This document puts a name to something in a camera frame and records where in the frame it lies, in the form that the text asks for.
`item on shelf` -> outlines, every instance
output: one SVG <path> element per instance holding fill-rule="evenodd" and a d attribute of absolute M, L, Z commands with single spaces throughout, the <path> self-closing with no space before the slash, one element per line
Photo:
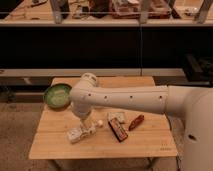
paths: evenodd
<path fill-rule="evenodd" d="M 113 118 L 108 123 L 119 142 L 122 142 L 128 138 L 128 134 L 119 123 L 117 118 Z"/>
<path fill-rule="evenodd" d="M 89 0 L 90 15 L 102 18 L 109 13 L 109 0 Z"/>
<path fill-rule="evenodd" d="M 137 126 L 139 126 L 142 122 L 144 121 L 144 116 L 139 115 L 137 118 L 135 118 L 131 124 L 129 125 L 129 131 L 132 131 L 135 129 Z"/>
<path fill-rule="evenodd" d="M 89 7 L 78 5 L 72 18 L 81 19 L 81 18 L 85 18 L 87 16 L 89 16 Z"/>
<path fill-rule="evenodd" d="M 112 0 L 110 10 L 114 18 L 139 18 L 139 0 Z M 164 0 L 152 0 L 149 9 L 149 18 L 170 18 L 171 8 Z"/>
<path fill-rule="evenodd" d="M 53 109 L 61 109 L 70 104 L 69 93 L 71 86 L 68 84 L 55 84 L 44 93 L 44 102 Z"/>
<path fill-rule="evenodd" d="M 107 115 L 108 121 L 112 120 L 113 118 L 117 118 L 119 123 L 125 123 L 125 116 L 124 112 L 109 112 Z"/>
<path fill-rule="evenodd" d="M 184 14 L 187 16 L 195 16 L 197 13 L 198 13 L 197 7 L 188 7 L 184 11 Z"/>

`wooden table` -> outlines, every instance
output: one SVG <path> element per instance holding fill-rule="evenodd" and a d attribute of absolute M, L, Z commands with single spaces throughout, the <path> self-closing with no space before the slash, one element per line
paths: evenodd
<path fill-rule="evenodd" d="M 52 84 L 67 83 L 73 86 L 79 78 L 55 78 Z M 102 87 L 153 86 L 151 77 L 100 77 Z M 139 114 L 145 116 L 142 125 L 128 132 L 128 139 L 119 143 L 107 123 L 107 113 L 124 111 L 125 130 Z M 177 149 L 164 115 L 137 111 L 96 107 L 92 111 L 93 119 L 102 119 L 103 128 L 79 143 L 71 144 L 67 131 L 79 125 L 70 107 L 63 111 L 54 111 L 44 107 L 41 120 L 30 150 L 30 159 L 97 159 L 131 157 L 177 156 Z"/>

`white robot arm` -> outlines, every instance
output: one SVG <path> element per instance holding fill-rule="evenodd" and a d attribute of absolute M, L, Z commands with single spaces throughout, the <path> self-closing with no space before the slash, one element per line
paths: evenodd
<path fill-rule="evenodd" d="M 186 119 L 182 171 L 213 169 L 213 89 L 178 86 L 100 88 L 86 73 L 72 88 L 73 113 L 87 120 L 91 107 L 107 106 Z"/>

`brown toy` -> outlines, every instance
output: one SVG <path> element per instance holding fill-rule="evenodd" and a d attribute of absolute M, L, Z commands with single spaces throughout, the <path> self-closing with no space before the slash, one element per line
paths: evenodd
<path fill-rule="evenodd" d="M 140 125 L 144 120 L 144 116 L 143 115 L 139 115 L 137 118 L 135 118 L 131 124 L 129 125 L 129 131 L 133 130 L 134 128 L 136 128 L 138 125 Z"/>

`small object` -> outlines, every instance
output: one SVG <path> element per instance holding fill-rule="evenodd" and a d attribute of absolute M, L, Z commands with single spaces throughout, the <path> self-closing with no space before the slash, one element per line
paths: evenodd
<path fill-rule="evenodd" d="M 112 120 L 113 118 L 117 118 L 119 123 L 125 123 L 125 115 L 124 112 L 110 112 L 108 113 L 108 121 Z"/>
<path fill-rule="evenodd" d="M 89 129 L 86 129 L 83 125 L 80 125 L 78 127 L 72 128 L 67 132 L 67 136 L 69 141 L 74 144 L 79 142 L 85 137 L 88 137 L 96 132 L 95 124 L 92 124 L 92 126 Z"/>
<path fill-rule="evenodd" d="M 70 104 L 69 93 L 71 90 L 71 86 L 68 84 L 55 84 L 50 86 L 44 92 L 44 102 L 53 109 L 59 109 L 66 107 Z"/>
<path fill-rule="evenodd" d="M 74 19 L 81 19 L 89 15 L 89 7 L 78 5 L 75 13 L 73 14 Z"/>
<path fill-rule="evenodd" d="M 128 134 L 126 133 L 122 125 L 119 123 L 117 118 L 113 118 L 108 123 L 119 142 L 122 142 L 127 139 Z"/>
<path fill-rule="evenodd" d="M 187 16 L 195 16 L 198 13 L 197 7 L 188 7 L 185 9 L 185 15 Z"/>
<path fill-rule="evenodd" d="M 136 128 L 138 125 L 140 125 L 144 120 L 144 116 L 143 115 L 139 115 L 137 118 L 135 118 L 131 124 L 129 125 L 129 131 L 133 130 L 134 128 Z"/>
<path fill-rule="evenodd" d="M 104 125 L 104 122 L 103 122 L 102 120 L 99 120 L 99 121 L 96 123 L 95 126 L 101 128 L 101 127 L 103 127 L 103 125 Z"/>

